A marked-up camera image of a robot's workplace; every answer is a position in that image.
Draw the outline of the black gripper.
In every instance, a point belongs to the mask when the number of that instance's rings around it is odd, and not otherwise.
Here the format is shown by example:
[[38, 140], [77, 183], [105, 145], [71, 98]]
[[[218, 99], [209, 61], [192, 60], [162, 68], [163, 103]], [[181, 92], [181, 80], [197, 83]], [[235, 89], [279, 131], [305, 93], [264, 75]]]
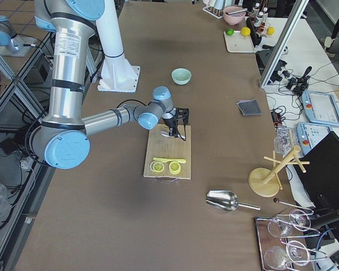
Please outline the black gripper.
[[168, 135], [174, 136], [175, 138], [179, 137], [179, 133], [177, 130], [178, 126], [178, 119], [177, 119], [177, 113], [176, 110], [172, 110], [170, 112], [166, 112], [162, 115], [162, 119], [164, 121], [164, 124], [169, 127], [169, 133]]

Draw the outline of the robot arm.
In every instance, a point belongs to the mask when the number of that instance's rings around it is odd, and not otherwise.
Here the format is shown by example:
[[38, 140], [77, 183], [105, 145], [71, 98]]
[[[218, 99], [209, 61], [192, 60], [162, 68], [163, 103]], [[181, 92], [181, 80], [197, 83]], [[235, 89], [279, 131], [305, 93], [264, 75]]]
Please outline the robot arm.
[[98, 35], [105, 56], [100, 91], [133, 93], [140, 68], [125, 58], [113, 1], [35, 1], [39, 28], [55, 33], [49, 112], [30, 136], [34, 153], [48, 165], [71, 169], [90, 151], [89, 136], [136, 121], [145, 129], [160, 120], [176, 134], [171, 93], [165, 86], [153, 91], [147, 105], [125, 104], [90, 117], [81, 117], [89, 38]]

